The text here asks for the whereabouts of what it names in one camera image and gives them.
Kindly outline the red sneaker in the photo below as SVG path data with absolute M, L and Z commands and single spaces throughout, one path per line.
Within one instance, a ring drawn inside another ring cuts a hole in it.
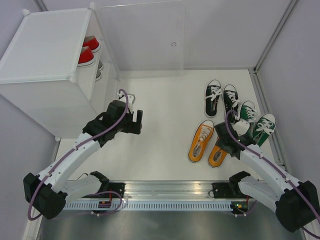
M 85 36 L 82 46 L 88 47 L 92 51 L 92 53 L 98 52 L 101 48 L 100 42 L 94 35 Z
M 95 62 L 95 56 L 88 46 L 83 46 L 80 51 L 77 67 L 87 67 Z

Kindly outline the orange sneaker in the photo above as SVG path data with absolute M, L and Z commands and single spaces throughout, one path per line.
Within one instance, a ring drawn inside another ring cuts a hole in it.
M 198 163 L 202 159 L 214 131 L 214 122 L 212 120 L 207 119 L 198 126 L 187 155 L 192 163 Z
M 208 157 L 208 164 L 212 168 L 218 168 L 223 163 L 227 156 L 227 152 L 222 150 L 219 146 L 215 145 Z

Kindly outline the transparent cabinet door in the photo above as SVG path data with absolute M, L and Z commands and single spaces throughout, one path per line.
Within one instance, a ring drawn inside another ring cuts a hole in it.
M 122 76 L 181 73 L 185 10 L 179 0 L 101 7 L 98 17 L 118 72 Z

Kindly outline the grey sneaker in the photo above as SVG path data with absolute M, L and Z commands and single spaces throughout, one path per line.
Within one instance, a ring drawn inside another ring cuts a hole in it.
M 102 78 L 102 73 L 101 71 L 98 69 L 96 72 L 96 77 L 95 77 L 95 81 L 99 81 Z
M 99 63 L 98 63 L 98 70 L 102 71 L 103 68 L 104 68 L 104 65 L 103 65 L 102 61 L 100 60 Z

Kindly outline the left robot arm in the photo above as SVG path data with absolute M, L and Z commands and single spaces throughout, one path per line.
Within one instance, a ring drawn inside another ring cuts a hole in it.
M 66 204 L 83 197 L 122 198 L 121 193 L 110 187 L 110 180 L 98 171 L 78 180 L 69 178 L 117 133 L 141 133 L 143 111 L 138 110 L 134 117 L 134 102 L 133 94 L 113 100 L 105 112 L 86 124 L 63 157 L 40 173 L 28 173 L 24 177 L 24 195 L 30 209 L 35 208 L 41 216 L 51 220 L 60 214 Z

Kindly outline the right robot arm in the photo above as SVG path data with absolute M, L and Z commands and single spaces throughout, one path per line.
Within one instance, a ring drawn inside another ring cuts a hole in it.
M 214 128 L 217 146 L 262 178 L 259 181 L 246 171 L 236 173 L 229 178 L 231 196 L 254 198 L 273 211 L 280 224 L 291 233 L 320 219 L 318 192 L 312 182 L 302 182 L 268 160 L 252 137 L 239 135 L 230 123 L 221 122 Z

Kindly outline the black sneaker back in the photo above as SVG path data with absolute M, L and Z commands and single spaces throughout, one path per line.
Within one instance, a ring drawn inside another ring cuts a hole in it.
M 236 122 L 236 116 L 238 114 L 238 109 L 240 106 L 240 100 L 236 88 L 232 84 L 228 84 L 223 89 L 223 103 L 225 109 L 225 116 L 231 111 L 228 115 L 227 120 L 230 123 Z

